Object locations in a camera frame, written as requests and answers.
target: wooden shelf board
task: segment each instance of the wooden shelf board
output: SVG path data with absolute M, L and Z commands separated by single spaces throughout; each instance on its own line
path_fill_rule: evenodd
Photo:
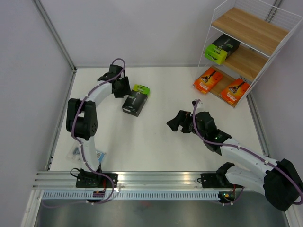
M 212 26 L 267 55 L 271 55 L 288 31 L 236 7 L 212 23 Z
M 215 96 L 217 96 L 218 98 L 220 98 L 221 100 L 223 100 L 224 102 L 226 102 L 224 99 L 222 99 L 222 97 L 220 96 L 221 91 L 224 90 L 224 88 L 226 88 L 227 86 L 229 86 L 233 81 L 235 81 L 234 78 L 232 78 L 231 76 L 229 76 L 228 74 L 226 74 L 225 72 L 219 70 L 218 68 L 212 66 L 212 68 L 220 73 L 223 74 L 223 78 L 219 81 L 219 83 L 216 84 L 216 86 L 214 86 L 211 90 L 210 93 L 214 94 Z M 232 107 L 235 107 L 237 105 L 238 102 L 235 102 L 234 104 L 229 104 Z
M 267 58 L 246 47 L 239 48 L 223 63 L 226 67 L 253 81 L 267 62 Z

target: black box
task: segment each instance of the black box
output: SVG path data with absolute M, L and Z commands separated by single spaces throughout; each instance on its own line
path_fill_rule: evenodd
M 122 106 L 123 112 L 139 116 L 149 94 L 148 87 L 136 84 Z
M 216 41 L 213 42 L 213 45 L 215 45 L 219 49 L 226 51 L 226 58 L 228 58 L 232 53 L 234 53 L 238 49 L 240 42 L 229 37 L 226 34 L 223 34 L 222 36 L 217 38 Z

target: gray wall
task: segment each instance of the gray wall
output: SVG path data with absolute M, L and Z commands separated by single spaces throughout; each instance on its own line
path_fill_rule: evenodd
M 0 1 L 0 223 L 20 225 L 71 69 L 31 0 Z
M 42 0 L 77 67 L 198 64 L 224 0 Z
M 303 16 L 302 0 L 281 8 Z M 276 159 L 287 158 L 303 179 L 303 29 L 281 50 L 253 89 L 257 108 Z M 303 206 L 296 207 L 303 217 Z

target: robotic arm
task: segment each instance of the robotic arm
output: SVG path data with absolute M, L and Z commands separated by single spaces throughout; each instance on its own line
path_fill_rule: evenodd
M 204 112 L 200 100 L 193 101 L 194 113 L 180 110 L 178 115 L 167 122 L 177 131 L 198 135 L 206 147 L 220 156 L 228 157 L 248 170 L 225 163 L 216 171 L 217 180 L 225 187 L 229 183 L 248 187 L 262 195 L 277 209 L 286 211 L 296 199 L 303 197 L 303 183 L 293 164 L 283 159 L 278 162 L 272 158 L 258 155 L 243 147 L 229 134 L 218 129 L 209 112 Z
M 128 77 L 121 66 L 111 64 L 109 72 L 98 79 L 97 85 L 82 99 L 71 98 L 67 106 L 66 129 L 73 133 L 78 142 L 83 146 L 83 155 L 93 171 L 101 172 L 100 162 L 97 158 L 94 135 L 98 128 L 96 107 L 110 94 L 115 98 L 130 94 Z M 85 171 L 91 171 L 86 163 L 82 165 Z

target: green box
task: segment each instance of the green box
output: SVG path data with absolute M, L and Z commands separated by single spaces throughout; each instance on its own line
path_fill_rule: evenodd
M 227 52 L 211 44 L 205 51 L 205 57 L 221 65 L 227 57 Z
M 136 84 L 122 106 L 123 112 L 139 116 L 149 95 L 148 87 Z
M 240 42 L 223 34 L 205 50 L 204 56 L 221 65 L 240 45 Z

